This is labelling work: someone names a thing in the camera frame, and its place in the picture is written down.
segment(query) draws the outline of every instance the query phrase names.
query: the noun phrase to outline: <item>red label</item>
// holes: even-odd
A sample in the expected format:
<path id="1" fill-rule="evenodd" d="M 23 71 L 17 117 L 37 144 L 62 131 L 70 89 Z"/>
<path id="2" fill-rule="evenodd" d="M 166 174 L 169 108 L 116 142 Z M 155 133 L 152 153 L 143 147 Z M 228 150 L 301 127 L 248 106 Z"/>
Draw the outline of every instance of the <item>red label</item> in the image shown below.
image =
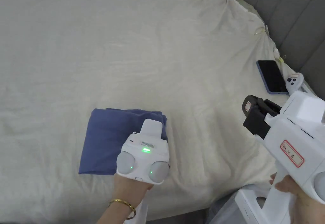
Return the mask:
<path id="1" fill-rule="evenodd" d="M 293 162 L 296 167 L 301 167 L 304 163 L 304 158 L 296 151 L 296 149 L 287 141 L 283 141 L 280 145 L 282 151 Z"/>

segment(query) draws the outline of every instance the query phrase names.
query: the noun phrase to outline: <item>folded blue towel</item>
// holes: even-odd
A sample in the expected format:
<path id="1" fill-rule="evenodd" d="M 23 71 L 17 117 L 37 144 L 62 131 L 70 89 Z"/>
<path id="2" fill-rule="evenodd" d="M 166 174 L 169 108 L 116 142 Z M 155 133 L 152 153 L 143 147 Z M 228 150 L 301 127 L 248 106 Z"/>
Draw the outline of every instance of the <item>folded blue towel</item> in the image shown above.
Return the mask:
<path id="1" fill-rule="evenodd" d="M 147 118 L 162 123 L 162 139 L 167 140 L 167 118 L 162 112 L 111 108 L 93 110 L 83 144 L 79 174 L 114 175 L 122 145 L 130 134 L 140 132 Z"/>

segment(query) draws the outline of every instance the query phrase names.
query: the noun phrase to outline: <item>wrist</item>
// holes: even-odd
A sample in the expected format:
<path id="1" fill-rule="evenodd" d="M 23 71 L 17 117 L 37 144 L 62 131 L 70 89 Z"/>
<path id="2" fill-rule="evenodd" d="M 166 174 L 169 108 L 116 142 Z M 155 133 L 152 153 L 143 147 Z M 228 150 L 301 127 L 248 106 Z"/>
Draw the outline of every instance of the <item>wrist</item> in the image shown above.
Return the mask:
<path id="1" fill-rule="evenodd" d="M 131 212 L 127 205 L 112 202 L 97 224 L 123 224 Z"/>

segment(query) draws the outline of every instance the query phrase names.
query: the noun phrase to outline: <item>grey headboard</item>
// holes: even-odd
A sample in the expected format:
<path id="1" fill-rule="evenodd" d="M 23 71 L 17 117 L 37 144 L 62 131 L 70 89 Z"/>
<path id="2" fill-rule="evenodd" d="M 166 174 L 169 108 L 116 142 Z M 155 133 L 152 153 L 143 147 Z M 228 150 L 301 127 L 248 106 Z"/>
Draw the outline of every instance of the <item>grey headboard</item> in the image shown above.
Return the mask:
<path id="1" fill-rule="evenodd" d="M 285 62 L 325 99 L 325 0 L 245 0 L 268 25 Z"/>

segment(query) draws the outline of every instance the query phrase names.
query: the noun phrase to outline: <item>smartphone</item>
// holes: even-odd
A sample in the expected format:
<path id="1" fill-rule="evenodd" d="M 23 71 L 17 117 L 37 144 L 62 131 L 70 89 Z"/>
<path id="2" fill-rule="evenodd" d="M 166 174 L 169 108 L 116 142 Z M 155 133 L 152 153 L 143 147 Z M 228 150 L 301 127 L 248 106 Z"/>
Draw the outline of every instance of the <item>smartphone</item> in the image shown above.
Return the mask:
<path id="1" fill-rule="evenodd" d="M 275 61 L 259 60 L 256 64 L 269 94 L 289 94 Z"/>

